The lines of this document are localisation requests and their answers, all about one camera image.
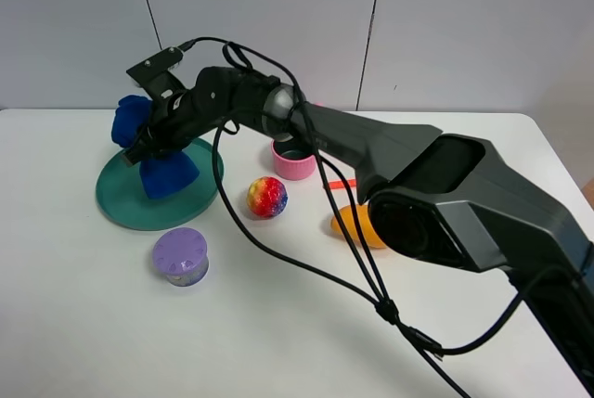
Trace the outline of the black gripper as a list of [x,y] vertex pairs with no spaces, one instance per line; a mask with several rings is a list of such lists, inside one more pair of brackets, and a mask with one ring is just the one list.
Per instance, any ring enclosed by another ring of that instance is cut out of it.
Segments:
[[272,76],[225,67],[204,68],[193,88],[153,104],[122,159],[132,167],[148,157],[180,151],[218,127],[226,116],[262,133],[265,102],[273,92]]

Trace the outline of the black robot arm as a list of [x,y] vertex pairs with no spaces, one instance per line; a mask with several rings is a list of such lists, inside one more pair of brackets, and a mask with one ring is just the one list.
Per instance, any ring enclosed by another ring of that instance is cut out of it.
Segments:
[[486,140],[389,124],[303,101],[297,85],[207,67],[192,88],[167,69],[129,76],[153,102],[125,153],[161,157],[228,121],[290,135],[355,171],[358,200],[392,250],[474,273],[498,268],[587,390],[593,387],[593,244],[556,199],[511,169]]

